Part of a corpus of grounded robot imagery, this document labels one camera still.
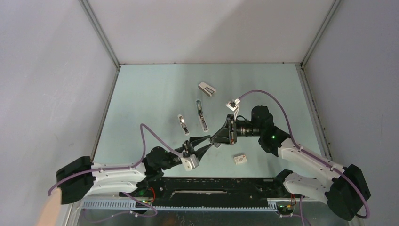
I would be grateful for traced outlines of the small white mini stapler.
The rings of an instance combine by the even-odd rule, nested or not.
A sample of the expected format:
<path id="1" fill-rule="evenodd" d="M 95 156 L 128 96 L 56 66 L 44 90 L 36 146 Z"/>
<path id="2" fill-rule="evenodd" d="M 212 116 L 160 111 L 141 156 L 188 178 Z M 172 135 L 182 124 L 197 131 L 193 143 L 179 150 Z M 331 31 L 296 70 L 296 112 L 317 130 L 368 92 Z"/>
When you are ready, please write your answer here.
<path id="1" fill-rule="evenodd" d="M 182 130 L 184 131 L 184 134 L 186 136 L 188 136 L 190 134 L 190 132 L 188 130 L 188 127 L 186 125 L 186 122 L 185 122 L 183 116 L 181 114 L 179 114 L 178 119 L 179 119 L 180 126 L 181 126 Z"/>

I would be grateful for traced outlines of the white staple box sleeve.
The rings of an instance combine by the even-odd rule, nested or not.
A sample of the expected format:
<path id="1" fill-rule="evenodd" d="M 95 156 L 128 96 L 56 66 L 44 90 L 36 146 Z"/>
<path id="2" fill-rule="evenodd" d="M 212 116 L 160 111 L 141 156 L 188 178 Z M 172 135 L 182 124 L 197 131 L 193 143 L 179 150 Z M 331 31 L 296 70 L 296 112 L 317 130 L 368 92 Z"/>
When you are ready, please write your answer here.
<path id="1" fill-rule="evenodd" d="M 244 164 L 247 162 L 247 157 L 245 154 L 236 155 L 233 157 L 234 163 L 236 165 Z"/>

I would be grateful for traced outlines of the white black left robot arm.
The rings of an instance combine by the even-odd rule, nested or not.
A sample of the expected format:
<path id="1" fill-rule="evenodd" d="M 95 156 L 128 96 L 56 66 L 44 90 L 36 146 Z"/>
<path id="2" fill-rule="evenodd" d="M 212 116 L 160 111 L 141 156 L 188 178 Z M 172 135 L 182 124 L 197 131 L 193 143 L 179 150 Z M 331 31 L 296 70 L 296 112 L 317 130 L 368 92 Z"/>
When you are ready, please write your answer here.
<path id="1" fill-rule="evenodd" d="M 147 194 L 149 183 L 163 177 L 164 172 L 175 166 L 183 166 L 186 171 L 198 167 L 208 144 L 195 149 L 208 141 L 210 136 L 190 137 L 176 149 L 182 157 L 157 146 L 140 163 L 129 166 L 107 165 L 92 162 L 89 156 L 82 156 L 56 172 L 56 187 L 61 189 L 61 204 L 77 202 L 84 197 L 104 193 Z"/>

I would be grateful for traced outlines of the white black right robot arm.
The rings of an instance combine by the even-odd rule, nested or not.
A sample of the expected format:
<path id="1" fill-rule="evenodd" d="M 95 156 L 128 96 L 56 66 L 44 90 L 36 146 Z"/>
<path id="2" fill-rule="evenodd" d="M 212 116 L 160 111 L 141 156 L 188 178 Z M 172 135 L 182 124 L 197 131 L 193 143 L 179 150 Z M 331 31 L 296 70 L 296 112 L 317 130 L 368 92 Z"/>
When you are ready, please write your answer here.
<path id="1" fill-rule="evenodd" d="M 303 167 L 312 174 L 309 178 L 288 169 L 281 171 L 273 185 L 275 194 L 280 197 L 289 193 L 310 197 L 326 204 L 341 219 L 351 221 L 371 196 L 358 166 L 345 167 L 295 145 L 290 134 L 275 126 L 273 115 L 266 106 L 255 106 L 251 120 L 227 115 L 224 125 L 210 142 L 215 146 L 233 145 L 238 137 L 258 137 L 258 143 L 266 153 Z"/>

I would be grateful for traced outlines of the white staple remover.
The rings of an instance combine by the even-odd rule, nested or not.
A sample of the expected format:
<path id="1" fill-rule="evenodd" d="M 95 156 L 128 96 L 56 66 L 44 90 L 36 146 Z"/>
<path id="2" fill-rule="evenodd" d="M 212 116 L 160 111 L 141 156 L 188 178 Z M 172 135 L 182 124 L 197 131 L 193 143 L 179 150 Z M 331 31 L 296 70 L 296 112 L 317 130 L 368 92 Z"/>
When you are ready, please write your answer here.
<path id="1" fill-rule="evenodd" d="M 205 82 L 199 83 L 198 88 L 208 97 L 212 97 L 216 93 L 216 89 Z"/>

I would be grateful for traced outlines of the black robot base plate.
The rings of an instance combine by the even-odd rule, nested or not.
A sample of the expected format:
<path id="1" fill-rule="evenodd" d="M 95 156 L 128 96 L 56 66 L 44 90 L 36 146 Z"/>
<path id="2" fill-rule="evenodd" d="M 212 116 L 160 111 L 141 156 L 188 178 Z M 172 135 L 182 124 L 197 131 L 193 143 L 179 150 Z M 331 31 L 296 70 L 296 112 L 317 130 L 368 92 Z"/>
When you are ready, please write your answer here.
<path id="1" fill-rule="evenodd" d="M 162 177 L 130 193 L 154 198 L 158 207 L 257 208 L 269 207 L 270 199 L 299 198 L 273 178 Z"/>

